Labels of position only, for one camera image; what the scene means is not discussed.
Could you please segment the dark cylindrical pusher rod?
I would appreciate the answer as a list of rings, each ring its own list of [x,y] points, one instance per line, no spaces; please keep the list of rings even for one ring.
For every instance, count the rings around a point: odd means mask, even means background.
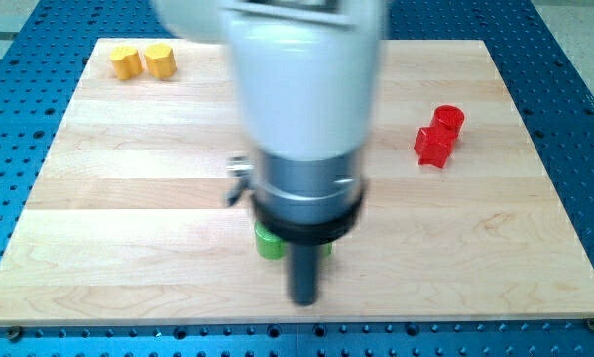
[[[312,305],[318,294],[320,249],[316,245],[288,244],[288,290],[293,303]]]

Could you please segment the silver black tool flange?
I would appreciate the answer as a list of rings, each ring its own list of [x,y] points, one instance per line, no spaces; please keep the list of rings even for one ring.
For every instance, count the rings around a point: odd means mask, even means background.
[[[361,150],[307,161],[257,150],[251,197],[257,221],[293,244],[339,239],[360,213],[367,187],[362,159]]]

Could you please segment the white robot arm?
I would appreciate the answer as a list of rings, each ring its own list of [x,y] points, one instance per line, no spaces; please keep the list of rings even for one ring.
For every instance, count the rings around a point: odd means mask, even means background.
[[[171,33],[222,43],[231,61],[249,156],[230,161],[227,205],[249,193],[257,221],[281,238],[288,290],[318,295],[325,245],[349,232],[367,190],[383,1],[178,1],[153,4]]]

